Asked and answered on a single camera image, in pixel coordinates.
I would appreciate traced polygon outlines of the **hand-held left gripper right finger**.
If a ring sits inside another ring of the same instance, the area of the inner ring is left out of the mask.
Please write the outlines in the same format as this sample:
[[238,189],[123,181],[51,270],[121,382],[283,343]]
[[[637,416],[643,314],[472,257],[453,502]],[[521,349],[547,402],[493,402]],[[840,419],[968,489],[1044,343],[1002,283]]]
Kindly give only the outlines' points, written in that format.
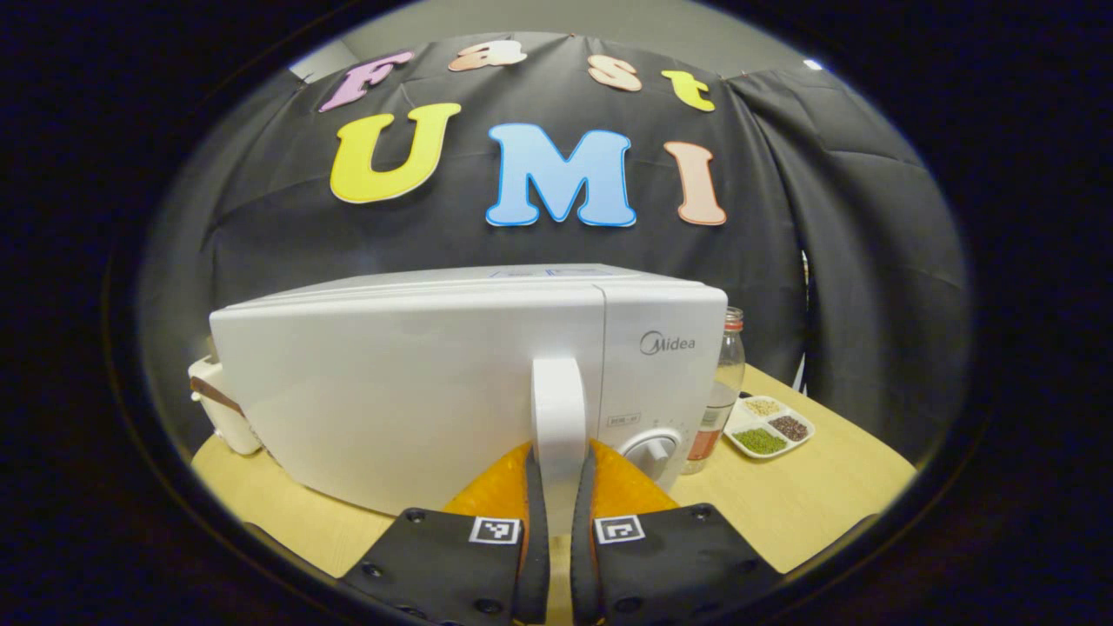
[[761,603],[782,574],[712,503],[676,503],[591,440],[570,542],[577,625],[712,625]]

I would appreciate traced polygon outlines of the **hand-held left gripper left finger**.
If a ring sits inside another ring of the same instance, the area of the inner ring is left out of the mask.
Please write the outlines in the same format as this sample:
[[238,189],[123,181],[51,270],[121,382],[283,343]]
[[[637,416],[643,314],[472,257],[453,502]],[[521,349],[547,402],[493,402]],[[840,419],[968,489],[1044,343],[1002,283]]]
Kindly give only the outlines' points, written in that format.
[[341,581],[433,625],[544,623],[549,534],[531,444],[498,458],[444,508],[405,509]]

